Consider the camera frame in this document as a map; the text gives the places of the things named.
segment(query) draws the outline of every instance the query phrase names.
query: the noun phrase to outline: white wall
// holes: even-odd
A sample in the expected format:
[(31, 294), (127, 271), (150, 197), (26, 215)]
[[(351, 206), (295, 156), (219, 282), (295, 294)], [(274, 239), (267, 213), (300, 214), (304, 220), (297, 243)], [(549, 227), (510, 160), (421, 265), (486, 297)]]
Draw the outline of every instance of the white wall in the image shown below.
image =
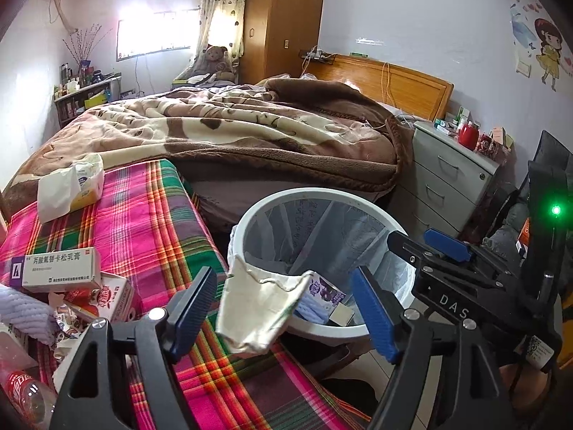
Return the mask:
[[(573, 150), (573, 88), (563, 71), (557, 92), (551, 90), (551, 77), (542, 84), (535, 53), (529, 58), (531, 78), (515, 72), (511, 3), (324, 0), (319, 44), (327, 52), (366, 53), (452, 82), (452, 109), (461, 104), (486, 132), (502, 125), (515, 138), (520, 183), (543, 129)], [(357, 43), (360, 38), (377, 44)], [(511, 167), (507, 171), (514, 174)]]
[[(201, 0), (73, 0), (71, 23), (79, 28), (90, 28), (101, 24), (100, 34), (111, 32), (93, 50), (90, 60), (95, 69), (107, 74), (112, 71), (122, 73), (121, 90), (138, 90), (135, 79), (137, 60), (138, 81), (145, 94), (170, 90), (171, 82), (188, 64), (195, 53), (191, 50), (175, 50), (116, 61), (117, 24), (129, 15), (134, 8), (145, 7), (150, 12), (194, 9)], [(152, 33), (153, 27), (141, 27), (141, 37)]]
[[(45, 140), (59, 130), (53, 106), (59, 66), (69, 61), (50, 0), (28, 0), (0, 42), (0, 188)], [(57, 12), (52, 4), (52, 20)]]

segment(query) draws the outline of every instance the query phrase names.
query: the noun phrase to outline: patterned curtain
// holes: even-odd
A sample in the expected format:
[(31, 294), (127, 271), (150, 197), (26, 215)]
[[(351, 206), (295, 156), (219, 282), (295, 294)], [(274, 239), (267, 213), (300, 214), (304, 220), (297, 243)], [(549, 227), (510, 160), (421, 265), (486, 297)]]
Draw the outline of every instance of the patterned curtain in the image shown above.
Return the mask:
[(197, 55), (208, 45), (228, 49), (233, 67), (243, 55), (245, 0), (201, 0)]

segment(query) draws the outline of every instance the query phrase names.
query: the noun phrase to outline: headboard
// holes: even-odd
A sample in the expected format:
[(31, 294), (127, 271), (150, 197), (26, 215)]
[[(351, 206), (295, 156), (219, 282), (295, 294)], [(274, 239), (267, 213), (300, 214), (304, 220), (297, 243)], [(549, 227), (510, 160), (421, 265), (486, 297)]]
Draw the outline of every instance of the headboard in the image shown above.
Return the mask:
[(450, 82), (407, 67), (343, 55), (333, 64), (311, 61), (307, 72), (322, 81), (349, 81), (377, 102), (431, 121), (443, 119), (454, 90)]

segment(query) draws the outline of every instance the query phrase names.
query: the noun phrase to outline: light switch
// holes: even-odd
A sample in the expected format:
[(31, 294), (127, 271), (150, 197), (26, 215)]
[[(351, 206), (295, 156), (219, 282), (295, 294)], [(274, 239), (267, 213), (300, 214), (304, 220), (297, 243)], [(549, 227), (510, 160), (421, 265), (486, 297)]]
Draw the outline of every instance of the light switch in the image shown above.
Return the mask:
[(525, 77), (529, 77), (529, 75), (531, 74), (531, 65), (521, 61), (521, 60), (517, 60), (517, 68), (515, 68), (515, 70), (518, 73), (523, 74)]

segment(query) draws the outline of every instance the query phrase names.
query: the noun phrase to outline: trash can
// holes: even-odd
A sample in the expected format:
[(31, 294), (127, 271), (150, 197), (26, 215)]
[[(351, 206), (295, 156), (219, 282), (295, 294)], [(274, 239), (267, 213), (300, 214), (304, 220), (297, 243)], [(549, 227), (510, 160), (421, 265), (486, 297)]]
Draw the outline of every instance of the trash can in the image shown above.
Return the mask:
[(388, 250), (392, 231), (405, 233), (376, 205), (347, 192), (305, 187), (270, 195), (253, 205), (233, 229), (229, 259), (239, 255), (264, 270), (299, 276), (313, 270), (346, 294), (343, 304), (355, 314), (346, 327), (310, 323), (296, 315), (288, 329), (330, 346), (361, 341), (368, 329), (352, 295), (350, 273), (367, 266), (384, 290), (404, 308), (415, 269)]

